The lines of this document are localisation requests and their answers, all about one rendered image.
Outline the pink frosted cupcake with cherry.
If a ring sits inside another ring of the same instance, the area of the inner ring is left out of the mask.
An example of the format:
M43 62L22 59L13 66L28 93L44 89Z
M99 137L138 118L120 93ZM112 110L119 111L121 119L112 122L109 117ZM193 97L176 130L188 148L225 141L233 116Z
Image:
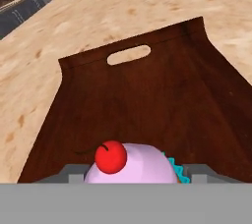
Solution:
M156 147L108 140L95 151L88 184L189 184L183 167Z

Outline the grey metal counter rail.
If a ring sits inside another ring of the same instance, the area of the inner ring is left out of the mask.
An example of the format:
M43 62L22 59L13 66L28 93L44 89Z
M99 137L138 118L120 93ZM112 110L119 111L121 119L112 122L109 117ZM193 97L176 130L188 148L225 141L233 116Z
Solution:
M21 0L0 10L0 40L52 0Z

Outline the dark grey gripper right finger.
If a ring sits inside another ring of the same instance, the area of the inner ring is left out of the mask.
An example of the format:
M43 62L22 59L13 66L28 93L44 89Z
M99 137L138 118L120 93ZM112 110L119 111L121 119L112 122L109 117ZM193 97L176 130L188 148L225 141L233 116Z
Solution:
M182 167L192 184L239 184L238 180L218 174L206 164L183 164Z

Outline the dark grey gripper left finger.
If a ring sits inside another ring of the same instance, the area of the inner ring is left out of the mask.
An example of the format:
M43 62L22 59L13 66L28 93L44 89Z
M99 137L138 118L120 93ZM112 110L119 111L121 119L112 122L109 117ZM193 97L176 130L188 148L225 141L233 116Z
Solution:
M40 182L44 184L83 183L89 170L89 164L67 164L58 174L44 178Z

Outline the dark brown wooden tray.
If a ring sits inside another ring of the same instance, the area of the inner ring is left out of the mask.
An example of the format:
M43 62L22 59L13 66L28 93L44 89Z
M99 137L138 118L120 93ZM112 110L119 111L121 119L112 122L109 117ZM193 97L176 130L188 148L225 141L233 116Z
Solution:
M59 64L62 83L20 182L91 164L105 140L152 144L179 164L252 182L252 84L210 43L202 18Z

